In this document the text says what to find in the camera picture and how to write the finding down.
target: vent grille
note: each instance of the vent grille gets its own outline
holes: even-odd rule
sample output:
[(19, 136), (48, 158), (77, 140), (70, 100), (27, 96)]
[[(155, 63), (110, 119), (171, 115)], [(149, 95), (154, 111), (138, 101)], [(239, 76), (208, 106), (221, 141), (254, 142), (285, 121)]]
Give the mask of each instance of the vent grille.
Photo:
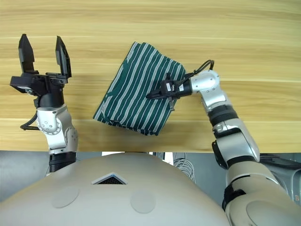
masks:
[(124, 185), (124, 184), (121, 181), (119, 181), (117, 178), (110, 177), (110, 178), (98, 183), (97, 185)]
[(126, 185), (127, 181), (116, 173), (109, 173), (91, 182), (93, 185)]

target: wood grain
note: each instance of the wood grain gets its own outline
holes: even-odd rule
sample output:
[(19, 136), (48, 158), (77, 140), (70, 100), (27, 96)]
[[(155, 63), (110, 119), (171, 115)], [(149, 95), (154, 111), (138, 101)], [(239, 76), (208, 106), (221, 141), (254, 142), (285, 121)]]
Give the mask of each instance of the wood grain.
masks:
[(188, 72), (214, 59), (222, 88), (261, 151), (301, 152), (300, 28), (298, 0), (1, 0), (0, 150), (47, 150), (42, 134), (19, 129), (34, 114), (33, 98), (8, 85), (21, 73), (17, 46), (27, 33), (40, 73), (59, 71), (55, 36), (66, 44), (72, 78), (64, 97), (80, 151), (211, 151), (199, 95), (177, 102), (158, 137), (90, 120), (138, 41)]

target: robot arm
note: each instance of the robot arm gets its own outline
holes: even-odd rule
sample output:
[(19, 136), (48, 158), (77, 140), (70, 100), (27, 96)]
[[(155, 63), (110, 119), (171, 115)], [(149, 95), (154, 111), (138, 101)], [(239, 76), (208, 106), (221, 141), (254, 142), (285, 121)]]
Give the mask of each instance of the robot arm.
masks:
[[(76, 161), (78, 145), (77, 131), (63, 99), (63, 88), (71, 77), (70, 59), (62, 39), (56, 40), (56, 60), (61, 73), (40, 75), (34, 70), (33, 50), (23, 34), (19, 42), (19, 58), (22, 75), (13, 76), (10, 85), (21, 93), (36, 96), (37, 109), (34, 117), (21, 128), (42, 131), (49, 147), (49, 172), (55, 172)], [(29, 126), (36, 120), (38, 127)]]
[[(201, 72), (207, 65), (210, 70)], [(220, 88), (219, 75), (208, 60), (183, 81), (167, 79), (147, 98), (173, 100), (200, 93), (213, 127), (212, 143), (218, 164), (227, 169), (223, 209), (231, 225), (300, 225), (301, 208), (292, 202), (273, 174), (259, 163), (257, 144)]]

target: gray floor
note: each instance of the gray floor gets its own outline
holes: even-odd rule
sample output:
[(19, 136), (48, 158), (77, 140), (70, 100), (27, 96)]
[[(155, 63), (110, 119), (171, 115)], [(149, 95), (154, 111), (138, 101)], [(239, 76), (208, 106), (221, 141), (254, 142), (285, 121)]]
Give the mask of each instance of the gray floor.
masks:
[[(101, 155), (101, 152), (82, 152), (77, 158), (83, 160)], [(301, 153), (280, 155), (301, 162)], [(217, 165), (212, 153), (188, 153), (187, 159), (194, 165), (197, 185), (221, 205), (226, 171)], [(47, 169), (47, 152), (0, 151), (0, 202), (43, 178)]]

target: green cloth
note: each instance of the green cloth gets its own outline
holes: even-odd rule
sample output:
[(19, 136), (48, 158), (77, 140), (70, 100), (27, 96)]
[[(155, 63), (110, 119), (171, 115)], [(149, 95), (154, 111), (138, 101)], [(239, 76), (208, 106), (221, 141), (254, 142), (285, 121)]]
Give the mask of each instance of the green cloth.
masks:
[(160, 89), (166, 73), (172, 80), (182, 80), (185, 69), (152, 45), (135, 42), (93, 118), (144, 135), (158, 135), (170, 115), (169, 103), (166, 98), (145, 96)]

